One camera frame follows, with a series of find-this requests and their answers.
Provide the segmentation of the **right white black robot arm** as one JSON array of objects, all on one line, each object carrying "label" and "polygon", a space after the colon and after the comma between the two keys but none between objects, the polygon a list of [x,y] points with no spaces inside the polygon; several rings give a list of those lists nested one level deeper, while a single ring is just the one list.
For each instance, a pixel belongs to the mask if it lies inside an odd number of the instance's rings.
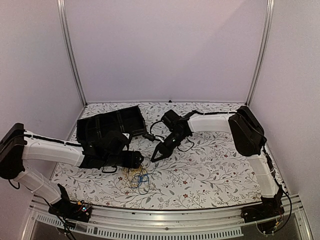
[{"label": "right white black robot arm", "polygon": [[235,112],[202,113],[193,110],[184,116],[169,110],[160,121],[170,134],[156,145],[151,162],[169,158],[174,149],[193,133],[231,133],[236,151],[247,158],[256,174],[261,189],[260,216],[269,218],[282,206],[284,192],[276,180],[275,167],[265,149],[267,138],[264,129],[247,106],[243,105]]}]

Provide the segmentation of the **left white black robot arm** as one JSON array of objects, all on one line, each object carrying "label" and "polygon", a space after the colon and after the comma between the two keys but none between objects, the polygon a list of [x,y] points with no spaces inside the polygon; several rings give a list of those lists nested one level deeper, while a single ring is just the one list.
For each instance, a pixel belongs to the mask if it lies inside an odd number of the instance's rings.
[{"label": "left white black robot arm", "polygon": [[16,123],[0,141],[0,177],[24,185],[63,217],[70,217],[75,204],[66,189],[60,184],[51,185],[42,173],[29,167],[27,161],[64,163],[80,169],[138,169],[144,157],[139,151],[129,150],[130,142],[130,134],[114,130],[97,139],[64,141],[35,135],[25,130],[22,123]]}]

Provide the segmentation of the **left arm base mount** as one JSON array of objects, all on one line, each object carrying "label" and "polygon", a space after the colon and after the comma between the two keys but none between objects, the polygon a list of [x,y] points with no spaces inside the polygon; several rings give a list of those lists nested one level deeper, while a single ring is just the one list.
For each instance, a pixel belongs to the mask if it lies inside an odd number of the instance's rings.
[{"label": "left arm base mount", "polygon": [[61,199],[57,203],[50,204],[48,212],[64,219],[88,223],[91,218],[93,205],[83,200],[77,203],[71,202],[66,189],[59,183],[57,186],[60,190]]}]

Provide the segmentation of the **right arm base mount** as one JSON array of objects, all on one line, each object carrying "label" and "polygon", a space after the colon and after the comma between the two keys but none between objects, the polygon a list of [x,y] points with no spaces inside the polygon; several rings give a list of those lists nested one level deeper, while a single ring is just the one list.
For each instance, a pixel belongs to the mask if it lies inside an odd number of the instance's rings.
[{"label": "right arm base mount", "polygon": [[260,204],[243,207],[240,216],[245,223],[280,216],[285,212],[281,198],[282,194],[271,198],[262,196]]}]

